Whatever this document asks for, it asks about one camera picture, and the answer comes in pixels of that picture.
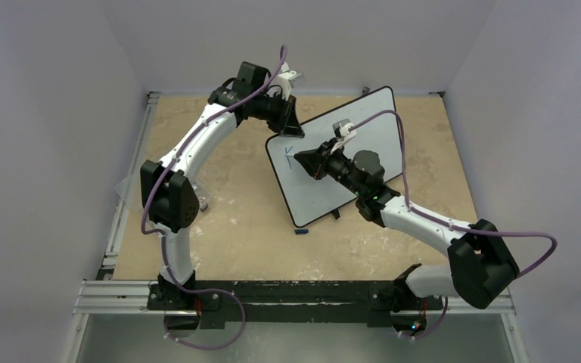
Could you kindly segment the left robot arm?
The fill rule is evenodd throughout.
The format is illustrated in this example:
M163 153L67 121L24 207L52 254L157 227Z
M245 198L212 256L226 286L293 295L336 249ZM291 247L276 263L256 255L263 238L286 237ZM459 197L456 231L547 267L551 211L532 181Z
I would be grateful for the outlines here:
M212 152L249 118L266 122L277 135L302 138L293 87L303 74L287 63L271 72L243 62L238 74L210 93L207 105L182 140L158 161L140 168L141 232L160 239L163 267L158 285L176 309L191 306L195 294L190 231L200 211L197 174Z

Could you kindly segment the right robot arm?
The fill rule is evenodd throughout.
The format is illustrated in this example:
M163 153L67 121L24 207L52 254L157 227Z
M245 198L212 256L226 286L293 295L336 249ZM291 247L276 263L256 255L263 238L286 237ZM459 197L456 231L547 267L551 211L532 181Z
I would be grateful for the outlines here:
M434 248L447 265L414 264L393 282L393 311L411 308L430 296L457 296L485 309L514 280L520 268L493 223L446 218L408 202L384 181L385 169L371 150L347 157L334 142L294 154L315 180L330 177L356 196L356 208L368 222L413 237Z

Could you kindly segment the white whiteboard black frame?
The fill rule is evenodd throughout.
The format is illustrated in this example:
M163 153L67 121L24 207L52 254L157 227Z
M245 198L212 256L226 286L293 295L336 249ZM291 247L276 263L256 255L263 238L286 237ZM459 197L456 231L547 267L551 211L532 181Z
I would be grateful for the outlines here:
M384 86L265 142L293 225L304 228L403 174L393 90Z

